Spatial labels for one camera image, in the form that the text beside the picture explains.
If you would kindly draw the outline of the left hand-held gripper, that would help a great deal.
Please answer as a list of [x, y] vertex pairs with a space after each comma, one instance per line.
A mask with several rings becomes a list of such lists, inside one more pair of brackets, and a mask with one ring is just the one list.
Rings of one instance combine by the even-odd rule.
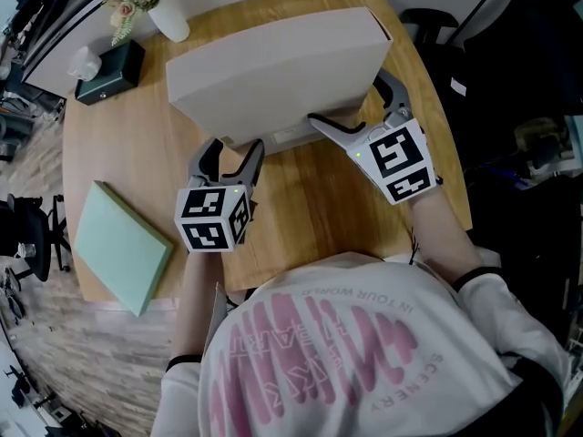
[[244, 242], [251, 222], [251, 188], [247, 186], [256, 186], [259, 180], [264, 143], [257, 139], [251, 144], [239, 168], [221, 176], [223, 185], [210, 184], [219, 181], [222, 149], [216, 138], [198, 149], [188, 166], [192, 178], [177, 196], [175, 224], [190, 253], [234, 251]]

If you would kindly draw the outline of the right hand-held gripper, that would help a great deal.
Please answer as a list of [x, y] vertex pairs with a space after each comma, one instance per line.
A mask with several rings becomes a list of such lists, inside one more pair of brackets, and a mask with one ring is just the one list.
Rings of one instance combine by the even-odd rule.
[[400, 204], [435, 186], [435, 169], [427, 140], [413, 117], [404, 84], [390, 72], [380, 69], [373, 87], [384, 108], [398, 108], [383, 122], [361, 122], [348, 128], [320, 114], [308, 115], [313, 128], [340, 147], [349, 148], [349, 157], [383, 192], [388, 201]]

